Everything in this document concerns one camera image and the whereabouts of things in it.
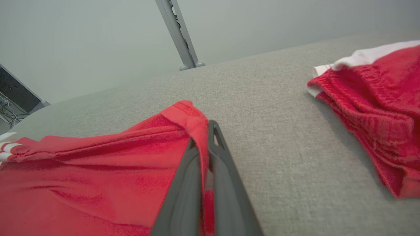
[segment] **white stripe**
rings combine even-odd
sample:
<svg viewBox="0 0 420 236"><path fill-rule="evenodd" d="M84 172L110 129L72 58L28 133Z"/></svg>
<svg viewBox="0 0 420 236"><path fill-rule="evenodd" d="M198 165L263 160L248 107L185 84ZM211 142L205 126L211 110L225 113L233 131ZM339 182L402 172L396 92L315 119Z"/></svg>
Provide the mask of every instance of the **white stripe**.
<svg viewBox="0 0 420 236"><path fill-rule="evenodd" d="M351 56L336 61L332 68L335 71L339 71L344 66L351 68L355 66L369 65L388 54L404 48L416 47L418 45L420 45L420 40L398 42L369 49L357 50Z"/></svg>
<svg viewBox="0 0 420 236"><path fill-rule="evenodd" d="M6 146L4 146L3 151L8 152L8 153L12 153L11 150L12 148L21 145L20 143L10 143Z"/></svg>
<svg viewBox="0 0 420 236"><path fill-rule="evenodd" d="M11 143L11 142L2 142L2 143L0 143L0 148L1 147L3 147L3 145L5 145L6 143Z"/></svg>
<svg viewBox="0 0 420 236"><path fill-rule="evenodd" d="M11 156L11 153L0 152L0 161L7 161L7 158Z"/></svg>
<svg viewBox="0 0 420 236"><path fill-rule="evenodd" d="M325 73L329 68L332 68L335 71L339 71L344 66L351 68L355 66L369 65L374 63L377 59L386 56L390 53L396 52L404 48L416 47L418 45L420 45L420 40L398 42L369 49L357 50L351 56L342 58L336 61L334 64L327 64L314 67L312 71L312 76L316 78ZM318 85L308 86L307 89L308 92L314 97L316 97L323 91L322 88Z"/></svg>

